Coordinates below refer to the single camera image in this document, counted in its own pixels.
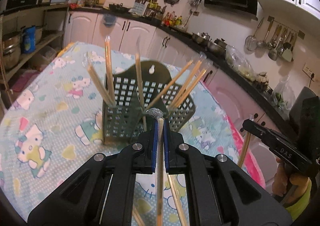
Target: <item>black countertop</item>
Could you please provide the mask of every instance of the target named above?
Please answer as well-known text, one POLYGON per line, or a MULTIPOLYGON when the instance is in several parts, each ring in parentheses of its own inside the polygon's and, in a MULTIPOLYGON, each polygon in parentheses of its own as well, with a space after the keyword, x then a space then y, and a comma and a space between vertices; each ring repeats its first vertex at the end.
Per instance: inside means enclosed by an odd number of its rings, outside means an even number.
POLYGON ((200 53, 203 52, 207 55, 207 58, 213 61, 213 65, 216 68, 221 69, 224 73, 226 73, 231 79, 233 79, 239 86, 242 87, 245 92, 247 92, 256 103, 265 111, 268 117, 273 121, 273 123, 278 127, 278 129, 290 139, 295 140, 297 138, 297 134, 293 130, 293 128, 289 125, 288 121, 284 120, 283 117, 276 111, 276 109, 271 105, 271 103, 267 100, 267 97, 260 93, 257 89, 255 89, 245 78, 240 76, 237 72, 229 67, 225 59, 218 58, 214 54, 210 53, 202 46, 198 45, 194 41, 192 41, 189 37, 175 31, 169 27, 161 26, 158 21, 151 21, 145 17, 137 17, 132 14, 122 14, 122 13, 115 13, 108 9, 104 8, 77 8, 71 11, 80 11, 80 12, 91 12, 91 13, 98 13, 98 14, 112 14, 117 17, 122 17, 129 20, 143 22, 152 26, 155 26, 163 31, 165 31, 168 35, 175 37, 176 39, 182 41, 187 46, 189 46, 194 51, 200 53))

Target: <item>hello kitty tablecloth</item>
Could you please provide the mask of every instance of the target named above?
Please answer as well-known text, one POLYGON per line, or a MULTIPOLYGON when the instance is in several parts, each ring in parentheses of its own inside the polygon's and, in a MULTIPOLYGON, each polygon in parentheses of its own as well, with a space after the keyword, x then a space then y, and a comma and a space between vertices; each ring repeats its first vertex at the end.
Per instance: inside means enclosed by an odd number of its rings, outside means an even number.
MULTIPOLYGON (((33 81, 11 106, 0 125, 0 187, 24 220, 42 200, 97 152, 112 155, 124 144, 101 145, 102 98, 83 67, 88 52, 104 79, 104 49, 77 42, 33 81)), ((113 72, 134 64, 134 57, 112 51, 113 72)), ((174 77, 179 68, 167 65, 174 77)), ((188 73, 177 83, 182 84, 188 73)), ((238 160, 243 138, 209 91, 198 84, 191 96, 195 115, 180 130, 184 141, 206 155, 238 160)), ((244 170, 265 186, 254 156, 244 170)), ((177 176, 183 209, 188 203, 183 175, 177 176)), ((134 204, 146 225, 156 225, 155 175, 137 175, 134 204)), ((132 218, 132 225, 137 225, 132 218)), ((164 225, 180 225, 167 177, 164 176, 164 225)))

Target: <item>basket hole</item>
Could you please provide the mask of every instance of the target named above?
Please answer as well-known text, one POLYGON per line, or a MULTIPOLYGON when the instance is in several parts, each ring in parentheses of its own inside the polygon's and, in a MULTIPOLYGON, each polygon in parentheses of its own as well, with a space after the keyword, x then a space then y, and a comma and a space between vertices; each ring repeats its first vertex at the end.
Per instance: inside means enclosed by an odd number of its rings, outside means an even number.
POLYGON ((152 66, 149 69, 149 74, 154 74, 155 73, 155 66, 152 64, 152 66))

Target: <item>electrical outlet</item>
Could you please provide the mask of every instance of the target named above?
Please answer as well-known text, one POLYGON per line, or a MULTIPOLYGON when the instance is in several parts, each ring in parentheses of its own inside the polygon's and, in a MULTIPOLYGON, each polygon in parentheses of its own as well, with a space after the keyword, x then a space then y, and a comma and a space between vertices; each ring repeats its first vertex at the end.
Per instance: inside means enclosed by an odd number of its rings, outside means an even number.
POLYGON ((316 75, 315 73, 308 67, 307 63, 304 65, 303 69, 302 69, 306 75, 308 75, 310 78, 311 78, 311 75, 312 73, 314 74, 314 77, 313 77, 313 81, 316 80, 316 75))

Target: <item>metal screw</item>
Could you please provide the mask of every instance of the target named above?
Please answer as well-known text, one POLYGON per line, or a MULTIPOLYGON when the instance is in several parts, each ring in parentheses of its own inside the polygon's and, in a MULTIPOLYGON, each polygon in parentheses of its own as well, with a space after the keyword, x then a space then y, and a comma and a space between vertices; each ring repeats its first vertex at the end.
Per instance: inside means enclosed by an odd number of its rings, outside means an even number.
POLYGON ((142 145, 140 143, 135 143, 132 145, 132 148, 134 150, 140 150, 140 149, 142 149, 142 145))
POLYGON ((227 156, 226 155, 223 155, 223 154, 219 154, 217 156, 217 159, 220 161, 220 162, 226 162, 226 160, 228 160, 227 156))
POLYGON ((188 150, 189 149, 189 146, 187 145, 187 144, 180 144, 179 145, 179 148, 181 149, 181 150, 188 150))
POLYGON ((93 158, 95 161, 102 161, 104 159, 103 154, 96 154, 93 158))

